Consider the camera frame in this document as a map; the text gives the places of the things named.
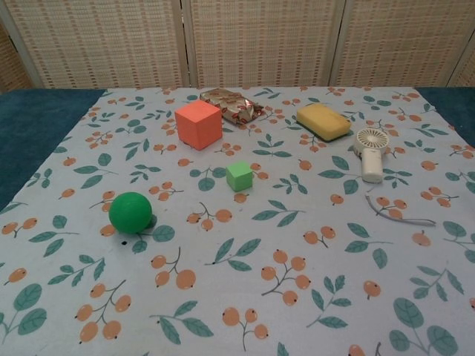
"green ball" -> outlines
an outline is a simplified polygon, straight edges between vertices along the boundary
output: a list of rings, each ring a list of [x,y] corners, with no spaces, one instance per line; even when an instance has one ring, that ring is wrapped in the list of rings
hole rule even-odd
[[[128,192],[120,194],[112,202],[109,220],[120,232],[136,234],[147,227],[151,220],[151,205],[142,194]]]

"tablecloth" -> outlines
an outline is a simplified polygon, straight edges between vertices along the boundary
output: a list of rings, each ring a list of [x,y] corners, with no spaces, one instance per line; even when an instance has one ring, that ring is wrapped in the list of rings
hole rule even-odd
[[[0,354],[472,355],[474,149],[412,88],[230,89],[265,114],[203,151],[174,122],[196,89],[107,90],[63,139],[0,215]],[[352,131],[296,124],[313,102]],[[364,127],[390,136],[381,185]],[[109,225],[125,191],[143,233]]]

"white fan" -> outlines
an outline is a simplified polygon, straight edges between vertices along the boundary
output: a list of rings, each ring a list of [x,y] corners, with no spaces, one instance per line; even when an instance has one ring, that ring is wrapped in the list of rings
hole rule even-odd
[[[362,176],[365,182],[379,183],[383,180],[382,154],[388,143],[387,134],[375,128],[364,128],[356,134],[353,150],[363,162]]]

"yellow sponge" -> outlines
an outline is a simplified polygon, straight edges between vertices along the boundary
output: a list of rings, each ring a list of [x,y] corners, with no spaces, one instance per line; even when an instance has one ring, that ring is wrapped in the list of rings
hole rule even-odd
[[[325,141],[346,135],[350,122],[322,104],[311,104],[297,111],[297,122],[315,132]]]

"toy block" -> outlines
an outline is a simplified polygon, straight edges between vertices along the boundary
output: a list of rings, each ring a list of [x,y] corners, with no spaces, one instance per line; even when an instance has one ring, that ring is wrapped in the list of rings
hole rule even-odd
[[[244,161],[226,167],[226,181],[233,191],[242,191],[252,187],[252,170]]]
[[[178,137],[199,151],[223,137],[220,109],[202,100],[176,110],[175,119]]]
[[[325,141],[346,135],[351,126],[342,115],[322,104],[311,104],[298,109],[297,122]]]

